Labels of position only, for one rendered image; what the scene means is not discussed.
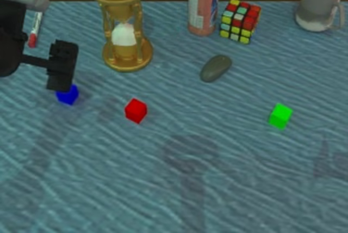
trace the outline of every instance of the red marker cap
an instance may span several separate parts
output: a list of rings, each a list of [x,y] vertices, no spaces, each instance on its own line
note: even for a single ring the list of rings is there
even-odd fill
[[[37,38],[38,37],[36,36],[36,34],[34,34],[34,33],[30,34],[29,41],[28,41],[28,46],[30,48],[35,48]]]

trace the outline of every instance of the gray wooden table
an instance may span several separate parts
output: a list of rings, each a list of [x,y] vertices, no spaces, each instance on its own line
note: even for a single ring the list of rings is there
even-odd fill
[[[97,3],[52,3],[26,53],[76,42],[80,98],[59,104],[29,65],[1,79],[0,232],[346,233],[348,27],[308,33],[295,3],[258,4],[242,45],[189,34],[186,3],[145,2],[153,62],[121,74],[102,62]],[[217,53],[233,68],[202,83]],[[141,125],[123,116],[133,97]],[[278,102],[294,111],[282,132]]]

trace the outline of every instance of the hourglass base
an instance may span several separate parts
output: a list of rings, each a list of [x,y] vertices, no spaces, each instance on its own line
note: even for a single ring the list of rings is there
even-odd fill
[[[103,58],[107,66],[120,72],[138,71],[148,65],[152,59],[153,48],[151,43],[144,39],[142,44],[142,61],[134,59],[122,59],[112,57],[111,47],[108,44],[104,45]]]

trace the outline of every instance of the hourglass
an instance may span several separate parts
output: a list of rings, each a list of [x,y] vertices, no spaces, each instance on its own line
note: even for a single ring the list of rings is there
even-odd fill
[[[141,0],[96,1],[103,15],[105,63],[121,72],[140,70],[149,64],[153,48],[142,31]]]

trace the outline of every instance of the gray mug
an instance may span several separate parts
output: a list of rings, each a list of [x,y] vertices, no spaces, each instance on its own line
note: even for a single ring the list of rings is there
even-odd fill
[[[339,24],[333,25],[337,11]],[[301,0],[295,13],[297,24],[312,32],[341,29],[344,26],[344,18],[344,8],[340,0]]]

